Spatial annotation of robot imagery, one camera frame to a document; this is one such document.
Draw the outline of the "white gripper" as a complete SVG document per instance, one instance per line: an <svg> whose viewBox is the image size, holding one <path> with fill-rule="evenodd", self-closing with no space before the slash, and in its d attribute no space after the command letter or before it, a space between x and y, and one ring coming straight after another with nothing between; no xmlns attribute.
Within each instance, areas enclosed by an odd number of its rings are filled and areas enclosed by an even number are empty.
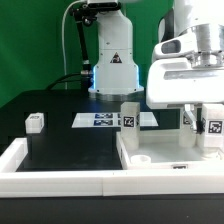
<svg viewBox="0 0 224 224"><path fill-rule="evenodd" d="M146 102L151 109L184 106L183 116L194 133L201 132L195 107L224 102L224 51L215 41L199 41L193 33L154 47L148 72Z"/></svg>

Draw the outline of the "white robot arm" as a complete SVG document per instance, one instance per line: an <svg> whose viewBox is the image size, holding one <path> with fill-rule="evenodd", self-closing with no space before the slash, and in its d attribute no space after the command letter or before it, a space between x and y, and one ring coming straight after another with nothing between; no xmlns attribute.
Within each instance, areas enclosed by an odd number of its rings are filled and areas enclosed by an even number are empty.
<svg viewBox="0 0 224 224"><path fill-rule="evenodd" d="M181 108L193 129L194 107L224 103L224 0L173 0L158 25L145 88L133 61L132 23L117 8L118 0L87 0L87 5L97 11L99 23L93 95L144 90L149 108Z"/></svg>

